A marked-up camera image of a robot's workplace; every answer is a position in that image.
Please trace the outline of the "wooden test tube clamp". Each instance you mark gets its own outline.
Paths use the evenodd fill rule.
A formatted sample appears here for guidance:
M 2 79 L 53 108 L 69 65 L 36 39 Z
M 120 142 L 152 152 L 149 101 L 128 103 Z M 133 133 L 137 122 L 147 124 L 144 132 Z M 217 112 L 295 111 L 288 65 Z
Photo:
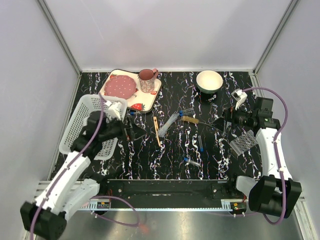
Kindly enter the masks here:
M 153 124 L 154 124 L 154 128 L 155 128 L 155 136 L 156 136 L 158 146 L 161 147 L 161 141 L 160 141 L 159 135 L 158 135 L 159 126 L 158 126 L 158 120 L 157 120 L 156 116 L 153 117 Z

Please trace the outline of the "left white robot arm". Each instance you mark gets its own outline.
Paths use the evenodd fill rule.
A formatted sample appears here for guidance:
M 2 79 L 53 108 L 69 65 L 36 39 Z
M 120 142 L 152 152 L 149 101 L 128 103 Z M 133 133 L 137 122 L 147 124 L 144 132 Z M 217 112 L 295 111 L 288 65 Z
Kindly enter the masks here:
M 106 176 L 88 173 L 72 194 L 71 188 L 79 176 L 91 165 L 103 148 L 103 143 L 115 138 L 135 141 L 146 135 L 131 117 L 107 120 L 101 111 L 92 112 L 70 148 L 66 161 L 46 189 L 33 202 L 25 201 L 20 208 L 24 229 L 30 239 L 40 236 L 57 240 L 66 229 L 68 220 L 88 200 L 103 198 L 108 193 Z

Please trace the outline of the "brown test tube brush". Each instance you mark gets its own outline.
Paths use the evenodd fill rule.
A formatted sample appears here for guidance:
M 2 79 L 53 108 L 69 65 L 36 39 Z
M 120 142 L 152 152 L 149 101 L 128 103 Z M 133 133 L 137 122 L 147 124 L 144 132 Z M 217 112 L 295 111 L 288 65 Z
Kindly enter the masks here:
M 181 120 L 184 121 L 184 122 L 188 122 L 188 123 L 195 124 L 195 125 L 203 125 L 203 126 L 206 126 L 206 127 L 208 127 L 208 128 L 211 128 L 211 129 L 214 128 L 214 126 L 211 125 L 211 124 L 202 122 L 202 121 L 200 121 L 200 120 L 197 119 L 197 118 L 193 118 L 193 117 L 189 117 L 189 116 L 182 116 L 182 117 L 181 117 Z

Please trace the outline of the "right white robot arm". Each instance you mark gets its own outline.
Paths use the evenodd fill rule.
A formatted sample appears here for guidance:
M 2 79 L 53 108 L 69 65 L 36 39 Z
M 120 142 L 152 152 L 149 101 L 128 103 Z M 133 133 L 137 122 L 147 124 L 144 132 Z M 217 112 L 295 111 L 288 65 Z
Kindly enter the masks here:
M 294 181 L 285 162 L 281 144 L 283 125 L 273 118 L 273 100 L 258 97 L 252 110 L 244 111 L 241 106 L 246 98 L 237 96 L 236 104 L 223 111 L 218 123 L 247 127 L 259 147 L 262 160 L 262 177 L 234 174 L 223 184 L 224 191 L 232 198 L 244 195 L 248 198 L 249 209 L 265 216 L 287 219 L 301 193 L 302 186 Z

